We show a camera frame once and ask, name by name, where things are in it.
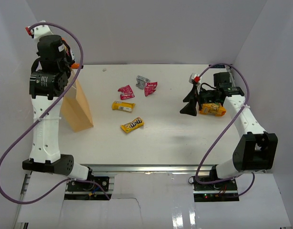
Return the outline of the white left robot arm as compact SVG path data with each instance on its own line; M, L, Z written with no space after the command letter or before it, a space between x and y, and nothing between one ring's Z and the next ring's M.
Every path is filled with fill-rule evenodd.
M75 162L72 155L59 149L59 120L63 94L71 76L66 42L59 35L45 35L37 43L38 58L32 65L29 94L33 106L33 142L30 156L23 161L25 170L64 175L78 179L83 190L94 186L89 168Z

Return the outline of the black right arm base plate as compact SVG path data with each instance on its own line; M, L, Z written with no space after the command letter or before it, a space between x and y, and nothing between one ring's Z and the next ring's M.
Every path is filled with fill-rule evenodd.
M192 182L195 191L237 191L235 180L223 181L215 184L199 184L195 179Z

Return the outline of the yellow M&M's peanut packet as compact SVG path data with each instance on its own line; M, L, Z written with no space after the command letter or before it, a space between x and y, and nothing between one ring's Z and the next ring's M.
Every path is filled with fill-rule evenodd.
M137 117L133 121L131 121L129 123L126 123L124 125L121 125L121 129L125 133L130 133L133 130L136 130L136 129L142 127L142 126L144 126L144 121L140 117Z

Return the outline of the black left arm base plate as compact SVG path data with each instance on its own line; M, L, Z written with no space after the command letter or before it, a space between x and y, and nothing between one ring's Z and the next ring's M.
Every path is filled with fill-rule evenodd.
M109 177L93 177L91 180L98 183L105 192L109 190ZM67 183L66 190L68 192L92 192L94 190L101 191L101 189L94 183L78 182L74 180Z

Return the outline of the red snack packet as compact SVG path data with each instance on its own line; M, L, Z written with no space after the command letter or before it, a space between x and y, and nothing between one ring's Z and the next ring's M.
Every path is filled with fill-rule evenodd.
M145 95L145 97L153 94L156 91L157 85L158 85L157 82L145 83L145 86L144 86L144 95Z
M118 92L121 93L120 94L121 100L131 99L135 97L134 92L129 85L119 88Z

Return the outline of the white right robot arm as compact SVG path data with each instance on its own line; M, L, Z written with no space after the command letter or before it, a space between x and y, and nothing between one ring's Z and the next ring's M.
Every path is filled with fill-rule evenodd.
M184 98L186 106L180 113L192 116L229 114L234 121L240 137L239 143L231 159L210 170L209 185L214 190L220 190L226 185L226 178L250 171L270 170L278 138L258 123L249 106L245 105L244 92L240 87L232 85L227 72L214 74L213 81L214 85L206 90L201 77L193 73L189 78L192 89Z

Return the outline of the orange chips bag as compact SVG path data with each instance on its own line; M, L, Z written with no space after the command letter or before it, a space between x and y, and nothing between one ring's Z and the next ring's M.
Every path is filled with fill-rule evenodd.
M202 104L199 113L202 115L224 116L226 109L220 103L207 103Z

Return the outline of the brown paper bag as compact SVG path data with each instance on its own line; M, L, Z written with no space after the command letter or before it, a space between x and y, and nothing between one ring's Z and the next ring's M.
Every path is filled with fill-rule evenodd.
M61 113L75 133L94 127L89 103L78 79L64 95Z

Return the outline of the yellow snack bar wrapper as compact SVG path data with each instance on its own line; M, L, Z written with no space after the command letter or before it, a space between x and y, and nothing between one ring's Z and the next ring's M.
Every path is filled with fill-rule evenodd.
M112 103L112 110L120 110L131 113L135 107L135 103L126 103L121 101L114 101Z

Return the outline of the silver snack packet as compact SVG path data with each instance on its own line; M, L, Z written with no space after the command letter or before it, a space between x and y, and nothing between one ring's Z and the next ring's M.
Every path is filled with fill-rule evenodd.
M137 81L136 86L137 86L139 89L142 89L142 90L144 89L145 84L150 82L150 80L149 80L148 78L145 78L145 77L140 76L140 75L138 75L138 76L136 77L136 81Z

